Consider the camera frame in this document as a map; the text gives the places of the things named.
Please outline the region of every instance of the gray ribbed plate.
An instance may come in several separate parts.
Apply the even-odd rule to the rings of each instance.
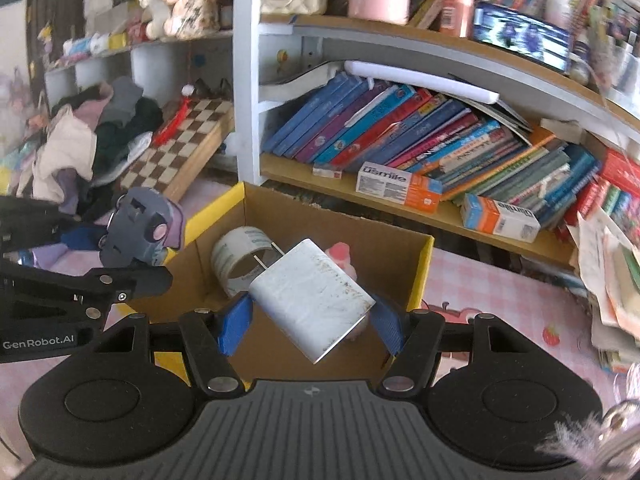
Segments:
[[[523,474],[475,464],[441,443],[414,405],[383,400],[364,381],[258,381],[241,399],[208,403],[182,439],[152,457],[112,468],[73,467],[40,459],[19,478],[577,480],[580,477],[574,466]]]

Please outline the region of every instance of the chessboard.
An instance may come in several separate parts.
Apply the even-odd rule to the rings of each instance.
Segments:
[[[120,177],[120,188],[151,187],[178,202],[233,127],[232,102],[193,100],[174,137],[150,146]]]

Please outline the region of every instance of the white power adapter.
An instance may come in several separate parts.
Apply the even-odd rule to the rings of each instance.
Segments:
[[[313,364],[375,303],[309,239],[271,267],[256,260],[265,270],[252,281],[249,294]]]

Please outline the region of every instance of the dark green cloth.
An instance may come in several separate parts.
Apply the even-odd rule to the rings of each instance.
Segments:
[[[100,85],[89,86],[79,94],[60,99],[58,104],[51,109],[51,117],[55,117],[64,105],[71,105],[72,110],[78,110],[85,101],[98,101],[100,99],[104,99],[100,95]]]
[[[154,132],[162,125],[162,110],[147,97],[136,103],[136,115],[125,126],[103,123],[95,129],[94,175],[102,175],[129,154],[127,145],[139,134]]]

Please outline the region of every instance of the purple book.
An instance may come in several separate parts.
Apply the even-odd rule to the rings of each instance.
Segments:
[[[324,146],[331,143],[338,134],[344,130],[345,123],[355,113],[368,105],[373,99],[391,86],[387,81],[376,81],[371,90],[364,92],[345,111],[336,115],[322,130],[320,130],[309,142],[296,154],[299,162],[311,162]]]

